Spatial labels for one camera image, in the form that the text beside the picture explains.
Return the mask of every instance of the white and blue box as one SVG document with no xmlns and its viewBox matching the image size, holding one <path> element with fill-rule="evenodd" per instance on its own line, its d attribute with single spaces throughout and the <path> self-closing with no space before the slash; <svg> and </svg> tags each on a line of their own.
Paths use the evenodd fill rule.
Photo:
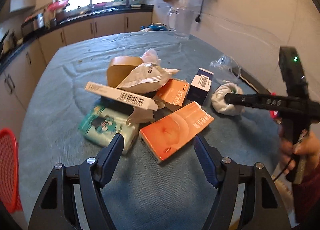
<svg viewBox="0 0 320 230">
<path fill-rule="evenodd" d="M 203 68 L 199 68 L 196 76 L 191 82 L 187 99 L 190 101 L 195 101 L 199 105 L 203 105 L 204 100 L 210 90 L 212 79 L 212 72 Z"/>
</svg>

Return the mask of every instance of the black countertop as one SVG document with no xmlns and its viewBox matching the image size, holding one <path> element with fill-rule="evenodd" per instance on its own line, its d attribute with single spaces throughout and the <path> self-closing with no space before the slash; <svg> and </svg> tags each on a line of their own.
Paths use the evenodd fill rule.
<svg viewBox="0 0 320 230">
<path fill-rule="evenodd" d="M 10 54 L 8 54 L 6 57 L 2 58 L 0 60 L 0 75 L 3 73 L 3 71 L 9 66 L 12 60 L 19 55 L 20 52 L 22 52 L 26 47 L 28 47 L 30 44 L 32 44 L 36 39 L 39 37 L 48 34 L 52 31 L 55 31 L 57 29 L 61 29 L 65 26 L 71 25 L 73 23 L 89 20 L 92 18 L 97 18 L 101 16 L 106 16 L 106 15 L 114 15 L 114 14 L 121 14 L 121 13 L 137 13 L 137 12 L 152 12 L 153 11 L 153 5 L 141 5 L 140 9 L 131 9 L 130 7 L 126 6 L 114 6 L 110 7 L 110 9 L 106 9 L 104 11 L 97 11 L 97 12 L 92 12 L 90 14 L 85 14 L 83 16 L 79 16 L 77 18 L 71 19 L 70 21 L 63 22 L 55 27 L 52 27 L 50 29 L 43 29 L 43 30 L 38 30 L 34 36 L 29 38 L 27 41 L 24 41 L 22 45 L 19 47 L 16 47 Z"/>
</svg>

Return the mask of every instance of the green tissue package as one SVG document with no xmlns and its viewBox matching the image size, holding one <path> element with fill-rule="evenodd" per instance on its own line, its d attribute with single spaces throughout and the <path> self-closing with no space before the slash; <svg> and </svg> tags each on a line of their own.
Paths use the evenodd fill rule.
<svg viewBox="0 0 320 230">
<path fill-rule="evenodd" d="M 116 133 L 121 133 L 124 137 L 122 154 L 126 154 L 139 130 L 138 124 L 126 124 L 128 117 L 102 105 L 96 105 L 82 120 L 79 130 L 85 138 L 103 147 L 110 144 Z"/>
</svg>

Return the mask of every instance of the human hand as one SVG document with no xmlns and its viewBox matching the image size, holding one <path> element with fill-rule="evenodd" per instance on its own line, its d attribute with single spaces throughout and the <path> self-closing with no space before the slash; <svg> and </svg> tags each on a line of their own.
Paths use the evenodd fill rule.
<svg viewBox="0 0 320 230">
<path fill-rule="evenodd" d="M 279 134 L 281 138 L 280 144 L 280 167 L 283 169 L 289 160 L 291 159 L 292 153 L 296 155 L 306 155 L 307 161 L 304 170 L 304 176 L 309 175 L 319 164 L 320 157 L 320 141 L 316 135 L 310 131 L 309 136 L 305 136 L 301 143 L 292 145 L 291 142 L 283 138 L 283 131 Z M 284 171 L 287 175 L 290 170 L 296 166 L 294 160 L 292 160 Z"/>
</svg>

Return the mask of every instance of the orange box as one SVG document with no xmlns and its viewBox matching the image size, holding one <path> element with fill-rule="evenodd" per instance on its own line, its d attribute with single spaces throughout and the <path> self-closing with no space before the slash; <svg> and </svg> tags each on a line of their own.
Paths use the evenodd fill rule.
<svg viewBox="0 0 320 230">
<path fill-rule="evenodd" d="M 189 142 L 214 120 L 197 102 L 142 128 L 139 140 L 145 143 L 161 163 Z"/>
<path fill-rule="evenodd" d="M 165 103 L 165 107 L 174 112 L 182 106 L 188 89 L 189 84 L 187 82 L 169 79 L 169 81 L 157 91 L 153 99 Z"/>
</svg>

